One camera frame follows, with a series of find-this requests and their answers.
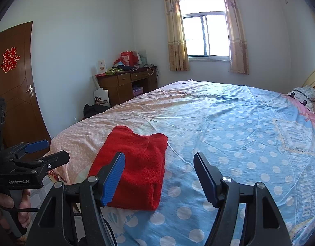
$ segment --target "door handle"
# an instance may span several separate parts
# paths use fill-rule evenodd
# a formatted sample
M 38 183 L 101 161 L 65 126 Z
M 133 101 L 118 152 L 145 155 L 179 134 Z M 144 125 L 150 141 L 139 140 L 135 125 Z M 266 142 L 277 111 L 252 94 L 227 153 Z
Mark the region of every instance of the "door handle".
M 33 88 L 32 88 L 32 85 L 29 85 L 29 89 L 25 92 L 25 93 L 27 93 L 27 92 L 30 92 L 30 95 L 31 96 L 34 96 L 35 94 L 34 94 L 34 90 L 33 90 Z

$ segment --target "wooden desk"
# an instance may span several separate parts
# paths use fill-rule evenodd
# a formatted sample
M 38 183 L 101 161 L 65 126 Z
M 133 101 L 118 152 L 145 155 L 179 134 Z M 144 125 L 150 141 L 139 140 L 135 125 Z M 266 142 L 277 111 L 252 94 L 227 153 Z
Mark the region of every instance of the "wooden desk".
M 136 71 L 117 72 L 97 77 L 99 86 L 109 91 L 111 106 L 133 99 L 133 87 L 143 87 L 144 93 L 157 89 L 156 66 L 142 67 Z

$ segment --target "screw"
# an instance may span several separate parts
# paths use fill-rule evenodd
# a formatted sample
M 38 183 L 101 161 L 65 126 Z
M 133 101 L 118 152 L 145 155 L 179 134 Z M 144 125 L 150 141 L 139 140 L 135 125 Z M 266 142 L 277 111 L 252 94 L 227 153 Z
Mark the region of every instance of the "screw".
M 97 177 L 95 177 L 95 176 L 90 176 L 89 178 L 88 178 L 88 181 L 89 182 L 95 182 L 97 180 Z
M 54 187 L 55 188 L 60 188 L 60 187 L 62 187 L 63 186 L 63 183 L 62 182 L 60 182 L 60 181 L 58 181 L 58 182 L 55 182 L 55 184 L 54 184 Z
M 222 180 L 227 183 L 230 183 L 232 181 L 231 177 L 223 177 Z
M 256 186 L 260 189 L 264 189 L 265 188 L 265 185 L 262 183 L 262 182 L 258 182 L 256 183 Z

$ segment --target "blue gripper pad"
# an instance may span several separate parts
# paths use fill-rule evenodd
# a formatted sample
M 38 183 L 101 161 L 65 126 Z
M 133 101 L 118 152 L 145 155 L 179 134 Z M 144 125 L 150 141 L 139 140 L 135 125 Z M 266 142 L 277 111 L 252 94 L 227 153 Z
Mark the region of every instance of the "blue gripper pad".
M 101 197 L 101 204 L 102 206 L 106 206 L 109 203 L 113 195 L 115 193 L 116 187 L 119 184 L 121 175 L 124 170 L 124 166 L 126 164 L 126 159 L 123 153 L 119 154 L 119 157 L 115 161 L 113 167 L 111 168 L 109 175 L 107 176 L 102 189 L 102 197 Z
M 24 151 L 28 154 L 34 153 L 36 151 L 44 150 L 49 147 L 49 143 L 47 140 L 37 141 L 34 143 L 29 143 Z

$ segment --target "blue polka dot bedsheet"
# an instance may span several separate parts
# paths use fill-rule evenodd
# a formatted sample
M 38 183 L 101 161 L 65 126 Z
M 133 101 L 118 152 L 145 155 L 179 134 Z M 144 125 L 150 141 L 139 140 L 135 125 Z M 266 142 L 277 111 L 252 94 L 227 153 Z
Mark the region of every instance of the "blue polka dot bedsheet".
M 70 162 L 54 172 L 68 184 L 83 181 L 116 125 L 168 137 L 158 209 L 102 209 L 118 245 L 205 244 L 217 209 L 207 202 L 193 168 L 198 151 L 238 183 L 264 182 L 293 245 L 304 245 L 314 231 L 315 114 L 293 98 L 247 86 L 176 82 L 61 132 L 50 153 L 66 150 Z M 244 215 L 241 204 L 232 246 L 239 245 Z

